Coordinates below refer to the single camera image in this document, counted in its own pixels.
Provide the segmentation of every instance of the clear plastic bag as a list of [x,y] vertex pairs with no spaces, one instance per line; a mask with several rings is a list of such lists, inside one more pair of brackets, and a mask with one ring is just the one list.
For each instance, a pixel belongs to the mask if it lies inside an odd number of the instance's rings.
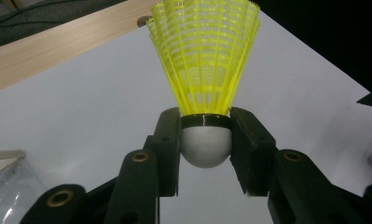
[[45,192],[40,180],[18,150],[15,157],[0,159],[0,224],[20,223],[38,197]]

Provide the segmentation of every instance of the yellow shuttlecock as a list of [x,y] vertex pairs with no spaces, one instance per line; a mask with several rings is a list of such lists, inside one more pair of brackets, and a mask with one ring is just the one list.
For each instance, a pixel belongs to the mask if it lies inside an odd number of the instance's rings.
[[230,152],[227,113],[258,12],[248,0],[164,0],[152,8],[147,26],[182,113],[182,153],[196,166],[216,166]]

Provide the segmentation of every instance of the white tabletop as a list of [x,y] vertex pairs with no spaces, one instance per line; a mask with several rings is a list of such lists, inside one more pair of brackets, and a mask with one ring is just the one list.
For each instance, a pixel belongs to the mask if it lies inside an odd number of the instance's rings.
[[[372,107],[358,83],[264,13],[233,105],[253,112],[277,141],[362,195],[372,184]],[[118,174],[163,110],[176,106],[147,28],[0,91],[0,150],[22,149],[49,189],[87,190]],[[266,198],[248,198],[226,161],[180,165],[179,197],[161,200],[161,223],[272,223]]]

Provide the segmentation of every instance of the dark floor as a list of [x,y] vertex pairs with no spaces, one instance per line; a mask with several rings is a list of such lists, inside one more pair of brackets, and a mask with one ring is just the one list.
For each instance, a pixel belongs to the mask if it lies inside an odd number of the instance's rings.
[[[123,0],[44,0],[0,18],[0,46]],[[372,91],[372,0],[256,0],[261,9]]]

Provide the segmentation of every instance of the black mechanical arm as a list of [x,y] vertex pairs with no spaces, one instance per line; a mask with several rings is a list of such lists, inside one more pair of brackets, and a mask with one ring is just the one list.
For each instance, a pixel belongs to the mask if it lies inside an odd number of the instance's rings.
[[[241,188],[269,197],[275,224],[372,223],[372,186],[364,197],[332,185],[305,154],[276,148],[275,139],[249,111],[232,107],[230,161]],[[178,191],[181,121],[178,108],[159,117],[144,148],[129,153],[118,177],[86,192],[78,185],[48,190],[21,224],[159,223],[159,197]]]

